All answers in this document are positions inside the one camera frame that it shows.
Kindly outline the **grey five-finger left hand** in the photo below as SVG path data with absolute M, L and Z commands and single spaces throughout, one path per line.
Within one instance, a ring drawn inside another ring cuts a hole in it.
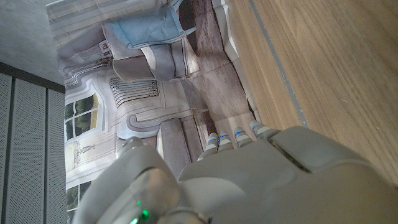
M 174 176 L 139 138 L 85 192 L 74 223 L 396 223 L 397 186 L 364 157 L 302 126 L 258 121 L 211 134 Z

